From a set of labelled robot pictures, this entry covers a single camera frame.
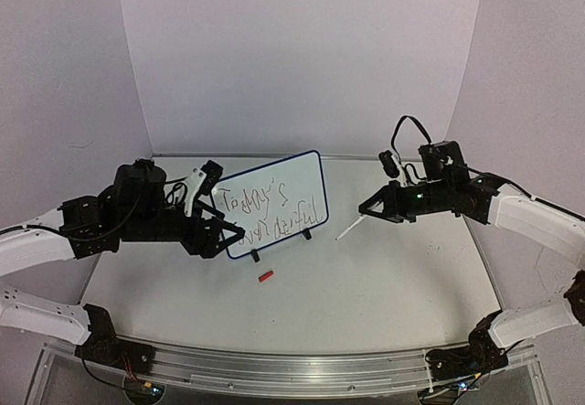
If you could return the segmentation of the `red marker cap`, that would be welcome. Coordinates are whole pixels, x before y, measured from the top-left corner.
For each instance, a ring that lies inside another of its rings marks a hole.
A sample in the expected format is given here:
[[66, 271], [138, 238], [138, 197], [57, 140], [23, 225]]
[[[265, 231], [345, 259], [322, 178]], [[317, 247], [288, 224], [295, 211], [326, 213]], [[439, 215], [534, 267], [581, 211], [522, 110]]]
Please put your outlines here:
[[258, 280], [259, 282], [266, 282], [269, 278], [271, 278], [273, 276], [273, 271], [267, 271], [264, 274], [262, 274]]

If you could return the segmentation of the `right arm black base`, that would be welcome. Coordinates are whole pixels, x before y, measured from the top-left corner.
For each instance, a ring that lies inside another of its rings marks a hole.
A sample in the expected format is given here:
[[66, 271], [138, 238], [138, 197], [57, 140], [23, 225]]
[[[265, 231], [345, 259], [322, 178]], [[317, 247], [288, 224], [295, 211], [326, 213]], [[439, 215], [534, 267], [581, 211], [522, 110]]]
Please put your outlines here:
[[444, 381], [506, 367], [505, 350], [498, 347], [488, 333], [491, 323], [501, 313], [502, 310], [498, 310], [484, 317], [468, 335], [466, 345], [428, 351], [425, 361], [430, 366], [431, 378]]

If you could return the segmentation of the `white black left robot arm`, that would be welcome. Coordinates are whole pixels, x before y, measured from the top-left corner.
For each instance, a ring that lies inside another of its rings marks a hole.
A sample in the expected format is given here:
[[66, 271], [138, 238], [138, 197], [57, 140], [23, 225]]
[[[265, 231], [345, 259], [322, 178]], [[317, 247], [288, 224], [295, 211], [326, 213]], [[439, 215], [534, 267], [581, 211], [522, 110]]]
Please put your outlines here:
[[[65, 201], [2, 229], [1, 274], [115, 253], [124, 242], [178, 243], [191, 256], [213, 259], [245, 234], [200, 199], [210, 195], [222, 175], [221, 165], [207, 161], [176, 180], [184, 192], [173, 202], [165, 192], [171, 182], [154, 161], [121, 165], [112, 185], [99, 195]], [[1, 288], [1, 325], [87, 345], [104, 364], [116, 363], [123, 352], [107, 310], [92, 304], [66, 306], [6, 285]]]

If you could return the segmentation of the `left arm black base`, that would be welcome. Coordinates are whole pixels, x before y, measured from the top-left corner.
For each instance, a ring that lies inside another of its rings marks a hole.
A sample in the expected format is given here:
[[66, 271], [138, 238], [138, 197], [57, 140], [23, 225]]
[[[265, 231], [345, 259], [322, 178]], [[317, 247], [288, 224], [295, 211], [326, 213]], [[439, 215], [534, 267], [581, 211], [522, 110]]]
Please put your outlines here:
[[84, 304], [88, 314], [89, 337], [75, 348], [75, 356], [105, 367], [126, 370], [131, 376], [148, 375], [154, 362], [150, 345], [119, 337], [109, 312], [94, 304]]

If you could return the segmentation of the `white marker pen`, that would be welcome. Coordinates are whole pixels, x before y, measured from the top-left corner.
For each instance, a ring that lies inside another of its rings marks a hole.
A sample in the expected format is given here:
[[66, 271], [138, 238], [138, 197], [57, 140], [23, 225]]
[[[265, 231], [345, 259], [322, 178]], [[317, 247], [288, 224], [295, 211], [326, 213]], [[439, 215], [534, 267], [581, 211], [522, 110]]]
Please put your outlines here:
[[337, 237], [335, 237], [335, 241], [341, 240], [344, 236], [346, 236], [352, 229], [354, 229], [357, 225], [359, 225], [366, 215], [360, 214], [355, 221], [350, 223]]

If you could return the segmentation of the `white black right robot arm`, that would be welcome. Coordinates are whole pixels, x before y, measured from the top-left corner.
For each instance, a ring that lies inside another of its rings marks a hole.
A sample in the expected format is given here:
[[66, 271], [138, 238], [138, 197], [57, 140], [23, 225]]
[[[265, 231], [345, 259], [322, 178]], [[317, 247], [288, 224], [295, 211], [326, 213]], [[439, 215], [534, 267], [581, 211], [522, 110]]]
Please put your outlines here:
[[584, 324], [584, 217], [504, 176], [472, 168], [454, 141], [424, 144], [422, 171], [397, 152], [378, 155], [388, 182], [359, 206], [394, 224], [450, 214], [464, 218], [483, 255], [501, 312], [477, 324], [475, 351], [505, 351], [526, 339]]

